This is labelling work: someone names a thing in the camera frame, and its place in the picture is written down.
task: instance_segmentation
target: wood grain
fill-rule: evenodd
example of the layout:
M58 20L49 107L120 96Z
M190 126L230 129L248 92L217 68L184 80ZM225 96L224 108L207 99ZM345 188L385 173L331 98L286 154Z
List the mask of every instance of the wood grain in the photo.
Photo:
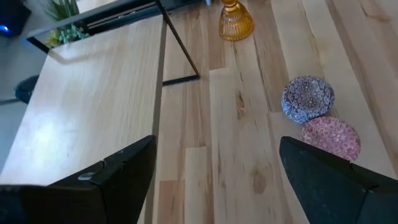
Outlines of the wood grain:
M166 119L162 123L167 127L162 126L161 132L169 138L164 139L168 146L162 150L170 154L162 156L161 169L165 170L165 178L185 180L185 206L179 207L179 213L183 210L188 214L192 212L189 208L193 208L199 211L195 215L200 214L195 220L203 221L203 199L195 199L198 203L191 207L192 200L187 198L191 195L187 192L200 194L203 188L188 184L187 180L191 182L198 176L204 177L206 170L213 174L214 223L264 223L264 220L269 223L308 223L278 153L282 136L298 138L301 132L300 125L279 111L284 85L302 75L326 78L338 91L338 99L330 114L360 129L363 151L357 164L396 178L380 138L380 135L385 138L387 132L378 132L372 116L379 109L378 102L373 100L377 93L372 91L373 83L365 79L368 70L363 64L363 56L352 43L355 40L349 34L352 31L348 30L352 27L346 26L351 24L347 20L357 18L350 18L348 13L346 17L340 15L341 9L331 8L334 3L327 4L324 0L242 3L251 12L256 28L253 35L239 42L226 42L218 37L219 2L210 8L199 6L200 13L186 12L195 15L197 21L191 22L197 24L200 21L203 49L198 49L198 55L209 58L209 61L208 64L202 61L201 72L205 77L201 81L164 89L164 100L169 103L162 104L162 119ZM189 18L184 15L185 26L189 24ZM373 33L370 34L367 38L374 38ZM381 50L380 44L372 47ZM168 63L177 69L177 63L171 60ZM210 82L210 93L207 82ZM211 141L204 134L209 132ZM211 150L211 156L208 153L206 162L198 168L201 170L192 171L188 167L190 156L186 148L189 147L194 147L189 150L196 152L204 148L208 152ZM204 160L204 151L200 152L196 156L198 161ZM212 166L202 166L209 162ZM211 213L206 214L210 223ZM185 217L185 223L190 222L191 219Z
M298 138L301 130L301 125L291 122L281 112L280 94L289 80L303 75L326 78L335 89L336 101L329 115L347 121L359 133L362 151L355 163L397 178L397 1L241 2L252 14L256 28L253 35L239 42L219 37L220 1L210 7L198 4L170 13L201 73L201 80L168 86L162 91L154 206L145 207L146 214L152 213L152 220L143 220L147 223L308 223L278 152L282 136ZM48 91L34 95L34 99L49 95L47 98L57 108L68 106L60 114L83 111L79 119L62 117L58 121L67 124L69 131L87 122L100 131L110 123L103 118L115 115L130 121L141 106L134 100L116 97L119 91L139 91L140 95L147 91L147 84L133 85L134 76L124 76L127 70L136 73L136 67L121 67L124 61L117 56L110 60L103 57L105 53L122 52L123 58L127 58L131 51L113 44L124 43L130 37L117 35L109 39L113 41L87 44L85 52L78 55L67 51L68 45L63 46L67 63L86 62L84 67L71 66L67 74L84 71L84 76L66 82L62 70L63 78L46 82ZM166 39L165 80L192 74L170 30ZM97 69L107 67L107 71L112 71L113 78L105 78L107 85L119 86L131 81L130 88L123 91L105 88L102 73L98 74L100 79L91 79L94 59ZM137 68L149 66L149 62L143 59ZM82 83L89 83L93 89L83 88ZM78 91L68 92L61 100L55 101L56 95L50 94L70 86ZM96 108L93 112L96 116L85 111L85 101L75 100L86 95L102 99L100 104L96 100L89 102ZM128 110L119 114L109 109L120 107L122 101ZM49 105L44 101L36 104L39 103L41 108ZM45 111L29 112L28 116L37 123L34 118L39 113ZM58 123L49 126L47 132L58 134ZM112 126L105 131L109 136L96 135L94 146L103 149L112 145L116 150L116 141L127 142L140 130L132 123L118 124L122 128ZM21 129L27 128L22 122ZM63 138L74 132L65 133ZM53 143L52 138L44 138L40 132L38 135L38 141ZM76 139L60 147L59 170L65 168L62 153L66 149L82 142L87 145L94 136L85 134ZM77 152L71 156L74 161L85 159L85 155ZM34 158L37 166L49 161L45 156Z
M50 52L1 182L51 184L157 134L164 34L158 16Z
M322 56L301 0L270 0L290 79L323 77Z
M269 113L268 117L270 122L270 130L273 137L271 139L272 147L275 154L277 154L277 161L283 183L283 191L292 214L292 220L294 220L294 223L297 224L309 223L303 208L301 207L300 202L287 178L285 169L279 156L279 143L281 137L290 136L295 139L300 139L302 125L294 123L292 120L288 119L283 112Z
M185 156L185 223L210 223L207 213L207 150L206 147L186 149Z
M239 43L238 60L250 42ZM291 222L264 116L266 97L256 92L261 77L241 75L227 68L210 74L215 222Z
M253 19L261 21L261 25L254 29L253 35L269 109L272 112L282 111L280 93L289 84L289 75L271 1L249 1L248 8Z
M360 84L368 96L369 108L379 128L389 158L398 172L398 73L389 63L388 55L383 50L374 31L368 24L368 19L361 4L357 1L332 2L345 27L348 40L353 46L358 62L363 69L357 72Z

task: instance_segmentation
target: amber glass vase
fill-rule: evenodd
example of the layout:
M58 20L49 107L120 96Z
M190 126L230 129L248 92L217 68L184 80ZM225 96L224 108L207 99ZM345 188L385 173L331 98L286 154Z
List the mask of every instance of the amber glass vase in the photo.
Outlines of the amber glass vase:
M223 0L220 16L220 36L225 40L241 40L254 30L254 22L248 10L238 0Z

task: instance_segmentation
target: black metal frame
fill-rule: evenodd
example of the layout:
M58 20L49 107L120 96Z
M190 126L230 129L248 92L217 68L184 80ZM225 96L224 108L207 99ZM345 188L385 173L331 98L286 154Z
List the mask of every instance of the black metal frame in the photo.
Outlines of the black metal frame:
M174 37L176 38L178 44L180 45L182 51L184 52L186 58L188 59L190 65L195 72L195 75L164 81L163 86L200 79L198 69L196 68L193 60L191 59L191 56L189 55L184 44L182 43L180 36L178 36L178 33L175 30L175 27L172 24L172 21L170 20L170 17L160 0L115 1L107 5L97 7L96 9L84 12L82 14L69 17L68 19L56 22L51 26L29 32L27 36L27 41L42 50L44 53L48 54L50 52L50 49L46 45L41 43L41 41L37 40L36 36L50 32L54 29L67 26L69 24L78 24L79 22L84 23L86 32L89 33L89 35L96 35L111 29L116 29L118 27L131 24L133 22L137 22L141 19L156 16L159 14L159 12L152 10L150 13L148 13L148 9L154 9L156 7L163 15L164 21L167 23L167 25L169 25L170 30L172 31Z
M11 103L17 103L17 102L20 102L17 98L8 99L8 100L0 100L0 106L9 105Z

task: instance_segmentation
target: floral ceramic bowl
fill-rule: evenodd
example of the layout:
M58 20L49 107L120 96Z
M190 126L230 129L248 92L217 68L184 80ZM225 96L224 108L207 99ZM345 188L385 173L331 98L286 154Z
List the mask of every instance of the floral ceramic bowl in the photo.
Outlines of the floral ceramic bowl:
M312 76L290 81L282 94L282 108L287 117L305 123L329 112L335 93L324 79Z
M320 117L304 124L302 140L343 159L354 161L361 151L361 141L355 129L344 121Z

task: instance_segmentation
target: blue patterned bowl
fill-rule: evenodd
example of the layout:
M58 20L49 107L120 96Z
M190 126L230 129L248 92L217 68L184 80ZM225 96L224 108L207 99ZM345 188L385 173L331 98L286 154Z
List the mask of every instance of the blue patterned bowl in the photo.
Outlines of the blue patterned bowl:
M293 79L282 94L284 113L297 123L326 114L334 101L335 93L330 84L313 76Z

